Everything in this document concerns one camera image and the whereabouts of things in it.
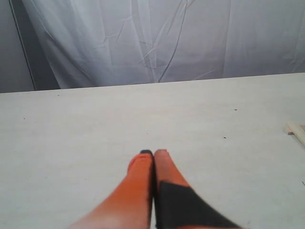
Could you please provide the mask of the left gripper orange and black right finger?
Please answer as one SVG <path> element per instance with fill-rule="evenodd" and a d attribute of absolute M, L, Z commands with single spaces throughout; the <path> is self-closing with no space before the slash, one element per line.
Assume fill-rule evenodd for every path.
<path fill-rule="evenodd" d="M 240 226 L 206 203 L 189 185 L 169 152 L 154 153 L 158 229 L 239 229 Z"/>

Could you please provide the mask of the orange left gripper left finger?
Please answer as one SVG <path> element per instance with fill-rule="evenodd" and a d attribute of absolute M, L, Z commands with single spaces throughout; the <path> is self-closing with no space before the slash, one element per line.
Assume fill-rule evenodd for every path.
<path fill-rule="evenodd" d="M 148 229 L 153 201 L 153 154 L 142 150 L 129 163 L 127 175 L 94 210 L 71 229 Z"/>

